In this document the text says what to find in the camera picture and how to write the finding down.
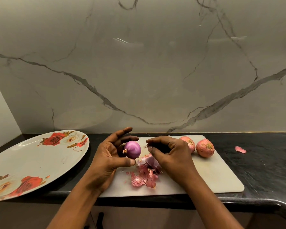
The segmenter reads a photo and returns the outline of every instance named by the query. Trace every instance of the forearm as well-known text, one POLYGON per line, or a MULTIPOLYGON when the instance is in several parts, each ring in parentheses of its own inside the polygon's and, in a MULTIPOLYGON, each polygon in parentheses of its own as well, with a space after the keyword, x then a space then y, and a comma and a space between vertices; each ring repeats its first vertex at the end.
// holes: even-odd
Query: forearm
POLYGON ((195 177, 195 180, 189 183, 185 190, 193 201, 206 229, 243 229, 200 176, 195 177))
POLYGON ((88 214, 100 194, 97 189, 87 187, 86 183, 84 179, 78 182, 47 229, 82 229, 84 227, 88 214))

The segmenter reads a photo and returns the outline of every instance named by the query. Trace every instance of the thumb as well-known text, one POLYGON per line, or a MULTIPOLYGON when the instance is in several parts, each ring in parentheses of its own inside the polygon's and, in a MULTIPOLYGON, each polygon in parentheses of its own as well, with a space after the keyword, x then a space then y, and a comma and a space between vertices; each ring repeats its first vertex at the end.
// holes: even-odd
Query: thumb
POLYGON ((164 161, 166 155, 164 153, 162 153, 160 150, 158 150, 157 148, 153 147, 153 146, 148 146, 147 149, 153 155, 153 157, 156 158, 156 160, 161 165, 161 163, 164 161))
POLYGON ((130 167, 136 164, 136 160, 130 158, 112 158, 114 168, 130 167))

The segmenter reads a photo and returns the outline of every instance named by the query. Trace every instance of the floral plate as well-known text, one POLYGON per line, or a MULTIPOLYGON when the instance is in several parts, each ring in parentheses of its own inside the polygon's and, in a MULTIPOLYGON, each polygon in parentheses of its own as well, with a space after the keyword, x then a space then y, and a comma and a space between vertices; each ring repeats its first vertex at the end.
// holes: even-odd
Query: floral plate
POLYGON ((86 134, 56 131, 20 142, 0 153, 0 201, 54 181, 75 166, 89 147, 86 134))

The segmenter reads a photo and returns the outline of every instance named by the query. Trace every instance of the countertop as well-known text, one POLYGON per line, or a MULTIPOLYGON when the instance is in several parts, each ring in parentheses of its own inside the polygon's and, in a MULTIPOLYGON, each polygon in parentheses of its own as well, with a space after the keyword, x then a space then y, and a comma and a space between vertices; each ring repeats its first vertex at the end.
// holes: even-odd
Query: countertop
MULTIPOLYGON (((201 134, 209 139, 244 184, 242 193, 216 194, 230 211, 275 213, 286 219, 286 133, 170 133, 169 135, 201 134), (242 154, 234 150, 240 146, 242 154)), ((37 134, 23 134, 0 147, 0 152, 37 134)), ((62 203, 84 175, 100 142, 109 134, 87 134, 88 152, 71 170, 52 183, 9 201, 62 203)), ((138 137, 167 133, 134 133, 138 137)), ((98 198, 96 205, 194 209, 186 194, 138 197, 98 198)))

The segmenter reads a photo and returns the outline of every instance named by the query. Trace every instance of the unpeeled onion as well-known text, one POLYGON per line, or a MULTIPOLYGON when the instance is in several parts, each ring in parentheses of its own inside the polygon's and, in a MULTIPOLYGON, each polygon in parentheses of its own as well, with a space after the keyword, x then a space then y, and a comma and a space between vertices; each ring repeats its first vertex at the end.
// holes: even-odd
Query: unpeeled onion
POLYGON ((124 146, 123 153, 126 154, 128 158, 136 159, 141 154, 141 147, 137 142, 131 140, 124 146))
POLYGON ((204 157, 209 158, 214 154, 214 145, 208 139, 202 139, 197 143, 196 146, 197 153, 204 157))
POLYGON ((194 153, 194 151, 195 151, 195 143, 194 143, 194 141, 191 138, 187 137, 187 136, 183 136, 180 139, 184 140, 185 142, 187 142, 188 147, 189 147, 189 149, 191 151, 191 154, 194 153))

